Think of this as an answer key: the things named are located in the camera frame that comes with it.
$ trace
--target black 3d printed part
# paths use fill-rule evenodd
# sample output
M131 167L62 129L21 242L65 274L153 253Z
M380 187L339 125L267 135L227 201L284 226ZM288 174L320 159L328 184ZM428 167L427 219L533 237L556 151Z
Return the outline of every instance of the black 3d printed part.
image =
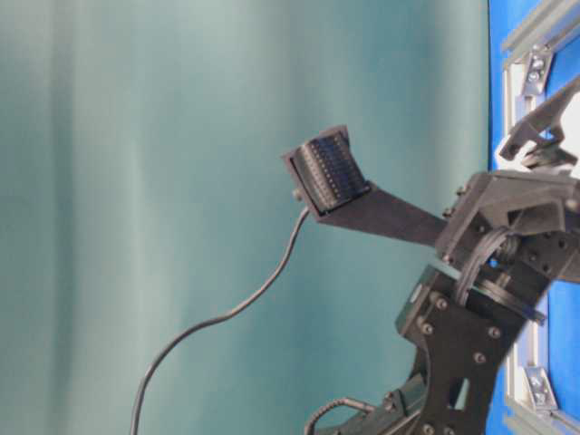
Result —
M292 156L295 171L320 214L369 190L349 148L348 133L331 129L301 145Z

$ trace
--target coiled cable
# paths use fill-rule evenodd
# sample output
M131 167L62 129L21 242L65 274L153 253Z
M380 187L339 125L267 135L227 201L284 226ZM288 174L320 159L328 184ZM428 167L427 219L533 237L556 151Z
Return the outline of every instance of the coiled cable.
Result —
M316 411L310 420L304 426L304 435L314 435L314 428L316 423L325 415L328 411L333 410L339 406L348 406L349 408L354 408L362 412L373 412L375 410L374 406L364 401L357 401L356 399L351 399L350 397L342 397L341 399L336 399L326 403L324 406L320 407Z

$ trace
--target black cable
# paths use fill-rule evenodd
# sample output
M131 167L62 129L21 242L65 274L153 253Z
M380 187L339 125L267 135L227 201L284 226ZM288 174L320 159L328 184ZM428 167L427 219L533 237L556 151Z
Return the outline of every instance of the black cable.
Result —
M364 401L357 401L355 399L351 399L350 397L343 397L341 399L336 399L329 403L326 403L324 406L320 407L318 411L316 411L310 420L304 426L304 435L314 435L314 427L316 423L325 415L328 411L338 407L338 406L348 406L349 408L354 408L356 410L362 412L373 412L375 410L374 406L370 405L369 403L365 403Z
M288 263L288 258L290 258L290 255L292 254L292 250L294 249L294 244L296 241L296 237L298 236L298 231L300 231L300 227L302 226L302 224L304 224L307 216L308 216L308 208L304 208L302 210L302 212L300 213L300 216L296 220L294 230L292 231L292 234L290 236L290 240L288 241L288 244L286 246L286 249L285 249L284 255L282 256L282 259L280 260L280 263L278 264L274 273L262 284L262 286L260 288L258 288L251 296L249 296L245 301L243 301L241 304L236 306L231 311L229 311L225 314L222 314L221 316L214 317L212 319L208 319L208 320L201 322L199 324L195 324L195 325L191 326L190 328L186 329L185 331L180 333L178 336L176 336L155 357L155 359L151 363L149 369L145 373L145 376L143 376L143 379L141 380L141 382L139 384L139 389L137 390L137 395L135 397L135 403L133 405L133 412L131 414L131 420L130 420L130 435L137 435L137 432L139 430L139 418L140 418L140 414L141 414L141 407L143 405L143 399L145 398L145 390L147 389L147 385L149 384L149 381L151 380L153 373L155 373L155 371L160 366L163 359L168 355L169 352L171 352L173 350L173 348L175 346L177 346L182 340L189 337L193 333L199 331L200 329L207 328L208 326L211 326L214 324L221 324L222 322L225 322L226 320L231 319L235 315L240 314L242 311L244 311L246 308L248 308L251 304L253 304L255 302L255 300L258 297L260 297L268 289L268 287L272 283L274 283L276 278L278 278L280 273L284 270L286 263Z
M466 304L469 290L478 277L480 268L512 234L513 232L509 228L498 227L479 240L468 261L463 266L461 276L455 284L455 300L458 304Z

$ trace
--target green curtain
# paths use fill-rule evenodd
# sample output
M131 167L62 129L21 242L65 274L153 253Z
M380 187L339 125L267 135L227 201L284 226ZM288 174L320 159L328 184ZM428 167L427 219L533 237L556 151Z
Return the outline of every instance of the green curtain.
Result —
M279 156L346 123L363 174L439 214L485 169L487 2L0 3L0 421L125 433L182 328L276 266L301 208ZM309 220L249 311L180 346L141 433L301 433L377 402L432 253ZM337 411L321 425L340 421Z

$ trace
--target hex screw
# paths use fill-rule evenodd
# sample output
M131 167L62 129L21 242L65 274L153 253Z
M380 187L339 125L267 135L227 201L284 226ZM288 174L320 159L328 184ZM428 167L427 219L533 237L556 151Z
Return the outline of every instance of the hex screw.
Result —
M295 188L295 189L292 191L292 196L293 196L293 197L294 197L294 199L295 199L296 201L298 201L298 202L301 202L301 201L302 201L302 199L303 199L303 198L302 198L302 193L300 193L300 189L299 189L299 188Z
M455 208L453 208L453 207L445 208L443 210L443 217L444 218L450 218L451 216L453 216L453 213L454 212L455 212Z
M437 302L435 303L435 306L437 306L437 308L439 308L441 311L444 311L444 310L447 310L448 304L447 304L447 301L445 299L440 297L437 300Z
M433 334L433 326L431 324L422 324L420 326L420 331L425 335L432 335Z
M540 80L540 73L538 71L532 71L530 74L527 75L527 80L529 82L537 82Z
M392 392L389 392L386 396L384 396L384 409L387 412L394 412L395 411L395 402L393 399Z
M486 355L481 352L475 352L473 355L473 359L475 360L476 364L485 364L487 362Z
M435 433L435 429L430 424L424 424L423 433L425 435L433 435Z
M544 69L544 65L546 65L546 63L544 62L544 59L542 59L540 57L536 57L534 59L534 61L532 62L532 69L534 69L534 70L543 70Z
M496 326L490 326L488 329L488 335L493 339L498 339L501 337L501 330Z

